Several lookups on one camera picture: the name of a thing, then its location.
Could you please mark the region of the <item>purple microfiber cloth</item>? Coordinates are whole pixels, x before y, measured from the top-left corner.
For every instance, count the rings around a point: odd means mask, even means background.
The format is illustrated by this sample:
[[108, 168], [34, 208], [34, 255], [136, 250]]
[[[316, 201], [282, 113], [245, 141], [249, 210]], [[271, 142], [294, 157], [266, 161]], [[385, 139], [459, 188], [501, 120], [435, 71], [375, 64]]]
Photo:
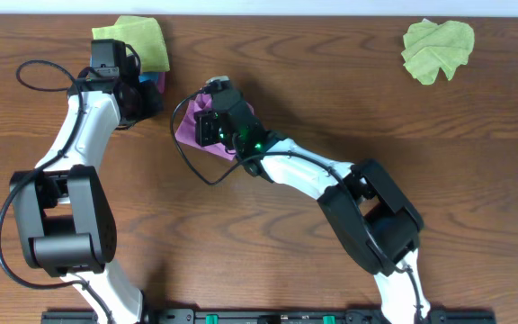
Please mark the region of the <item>purple microfiber cloth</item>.
[[223, 142], [220, 140], [218, 143], [201, 146], [196, 141], [196, 120], [195, 114], [200, 112], [207, 112], [212, 108], [212, 97], [210, 94], [198, 94], [194, 99], [191, 99], [188, 103], [186, 113], [174, 132], [174, 135], [178, 142], [191, 146], [193, 148], [203, 150], [224, 158], [228, 161], [233, 161], [235, 158], [235, 151], [233, 149], [227, 149]]

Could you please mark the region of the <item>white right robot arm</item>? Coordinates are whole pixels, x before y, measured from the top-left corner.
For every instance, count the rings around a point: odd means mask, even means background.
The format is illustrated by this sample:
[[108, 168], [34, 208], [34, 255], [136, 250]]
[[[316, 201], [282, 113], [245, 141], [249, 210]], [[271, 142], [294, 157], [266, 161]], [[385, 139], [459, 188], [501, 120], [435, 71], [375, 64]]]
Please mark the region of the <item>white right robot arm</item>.
[[253, 115], [197, 112], [195, 139], [203, 147], [223, 144], [252, 176], [293, 187], [316, 200], [346, 253], [372, 274], [381, 311], [390, 323], [423, 323], [430, 304], [417, 273], [416, 208], [374, 159], [338, 162], [312, 153]]

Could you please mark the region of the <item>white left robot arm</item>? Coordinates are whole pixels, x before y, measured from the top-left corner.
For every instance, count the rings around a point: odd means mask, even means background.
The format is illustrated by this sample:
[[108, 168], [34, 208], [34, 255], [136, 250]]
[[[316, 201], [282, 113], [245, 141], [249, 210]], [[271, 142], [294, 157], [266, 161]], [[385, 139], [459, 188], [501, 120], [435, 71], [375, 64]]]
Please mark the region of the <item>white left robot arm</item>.
[[140, 323], [142, 291], [115, 258], [117, 230], [98, 170], [114, 131], [163, 109], [151, 81], [78, 79], [67, 91], [67, 117], [37, 175], [10, 180], [13, 211], [29, 267], [73, 285], [100, 323]]

